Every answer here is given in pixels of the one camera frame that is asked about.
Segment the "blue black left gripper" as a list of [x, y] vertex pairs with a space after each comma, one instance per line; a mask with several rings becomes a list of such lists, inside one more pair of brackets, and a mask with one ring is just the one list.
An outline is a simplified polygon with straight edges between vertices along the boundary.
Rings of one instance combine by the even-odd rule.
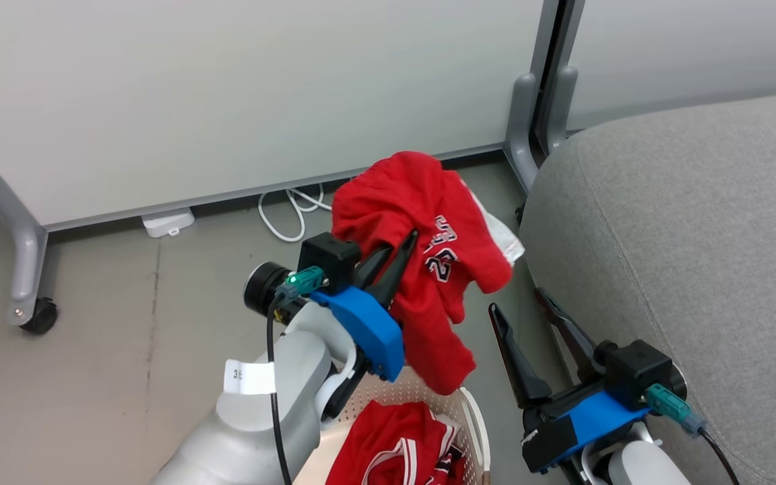
[[397, 248], [379, 246], [356, 265], [355, 288], [334, 295], [311, 295], [312, 301], [330, 311], [336, 322], [333, 328], [341, 331], [335, 341], [326, 341], [329, 352], [342, 364], [317, 392], [315, 405], [321, 421], [336, 421], [365, 374], [394, 383], [406, 365], [401, 328], [388, 310], [417, 242], [418, 230], [411, 230]]

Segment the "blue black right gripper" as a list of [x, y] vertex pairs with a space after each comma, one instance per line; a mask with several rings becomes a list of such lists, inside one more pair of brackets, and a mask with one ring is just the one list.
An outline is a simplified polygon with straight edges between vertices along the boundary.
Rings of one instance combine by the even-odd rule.
[[[604, 374], [595, 361], [595, 343], [544, 288], [535, 289], [543, 314], [567, 345], [580, 381]], [[606, 484], [593, 473], [590, 455], [627, 439], [649, 406], [629, 410], [601, 387], [574, 387], [552, 396], [515, 341], [513, 328], [498, 304], [488, 306], [496, 343], [517, 407], [523, 411], [521, 457], [533, 474], [560, 467], [573, 483]]]

